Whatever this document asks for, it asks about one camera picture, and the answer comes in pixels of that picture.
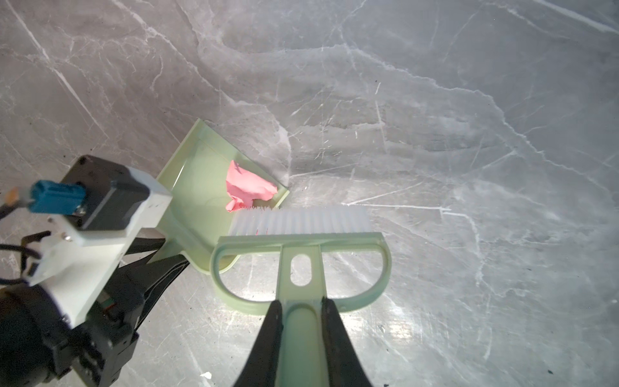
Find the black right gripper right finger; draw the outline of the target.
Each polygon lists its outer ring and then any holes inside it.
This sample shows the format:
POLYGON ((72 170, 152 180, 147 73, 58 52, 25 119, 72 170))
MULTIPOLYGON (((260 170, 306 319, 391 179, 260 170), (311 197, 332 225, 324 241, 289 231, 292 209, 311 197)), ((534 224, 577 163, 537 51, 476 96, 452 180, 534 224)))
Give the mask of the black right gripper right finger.
POLYGON ((359 362, 337 306, 329 298, 322 299, 321 323, 328 385, 330 387, 372 387, 372 383, 359 362))

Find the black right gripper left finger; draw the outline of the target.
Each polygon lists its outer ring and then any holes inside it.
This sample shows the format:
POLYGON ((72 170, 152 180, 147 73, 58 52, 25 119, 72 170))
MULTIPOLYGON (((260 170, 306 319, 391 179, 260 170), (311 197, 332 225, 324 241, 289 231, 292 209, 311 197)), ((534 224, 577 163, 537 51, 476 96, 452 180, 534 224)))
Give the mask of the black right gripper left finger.
POLYGON ((274 387, 283 333, 283 309, 280 301, 270 303, 249 357, 234 387, 274 387))

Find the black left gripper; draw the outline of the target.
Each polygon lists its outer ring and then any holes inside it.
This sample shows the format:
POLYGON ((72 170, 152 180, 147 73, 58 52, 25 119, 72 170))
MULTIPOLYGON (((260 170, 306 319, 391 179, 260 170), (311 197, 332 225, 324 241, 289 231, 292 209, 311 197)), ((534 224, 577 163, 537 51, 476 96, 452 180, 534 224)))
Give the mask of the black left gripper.
MULTIPOLYGON (((125 256, 159 251, 165 238, 135 238, 125 256)), ((87 312, 70 327, 39 285, 1 290, 1 384, 37 386, 75 372, 87 386, 111 386, 135 351, 137 329, 190 265, 182 255, 151 263, 153 254, 117 270, 87 312)))

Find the green dustpan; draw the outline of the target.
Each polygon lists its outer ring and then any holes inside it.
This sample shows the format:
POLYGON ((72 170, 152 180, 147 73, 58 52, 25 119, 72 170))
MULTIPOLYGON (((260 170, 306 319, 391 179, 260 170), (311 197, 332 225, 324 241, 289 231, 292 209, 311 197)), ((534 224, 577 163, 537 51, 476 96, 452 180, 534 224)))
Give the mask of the green dustpan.
POLYGON ((231 200, 226 177, 232 161, 277 187, 271 200, 256 200, 256 206, 279 207, 289 196, 287 187, 199 119, 157 178, 172 201, 156 226, 165 243, 151 262, 182 255, 199 272, 210 272, 211 254, 234 217, 226 210, 231 200))

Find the small pink paper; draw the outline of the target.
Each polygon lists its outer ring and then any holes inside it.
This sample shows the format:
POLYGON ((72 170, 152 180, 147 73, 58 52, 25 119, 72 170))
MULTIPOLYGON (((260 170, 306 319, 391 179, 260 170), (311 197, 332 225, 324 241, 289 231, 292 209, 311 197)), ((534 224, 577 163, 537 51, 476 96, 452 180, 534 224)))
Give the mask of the small pink paper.
POLYGON ((272 182, 241 168, 236 161, 230 163, 227 171, 226 188, 231 198, 226 205, 228 212, 252 208, 255 200, 269 201, 278 192, 272 182))

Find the green hand brush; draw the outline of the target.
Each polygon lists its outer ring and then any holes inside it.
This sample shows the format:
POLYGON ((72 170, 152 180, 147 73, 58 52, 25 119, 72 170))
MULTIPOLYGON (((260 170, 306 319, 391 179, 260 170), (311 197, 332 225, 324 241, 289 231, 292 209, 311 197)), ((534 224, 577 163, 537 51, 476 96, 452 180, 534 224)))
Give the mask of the green hand brush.
POLYGON ((322 299, 335 302, 339 314, 371 305, 385 291, 392 258, 385 237, 373 229, 362 206, 238 211, 228 235, 219 239, 211 256, 211 276, 220 298, 231 308, 265 318, 270 303, 283 309, 283 333, 275 386, 329 386, 322 340, 322 299), (225 256, 277 254, 277 288, 270 302, 242 298, 220 277, 225 256), (324 256, 327 253, 376 253, 382 259, 377 281, 347 298, 327 294, 324 256))

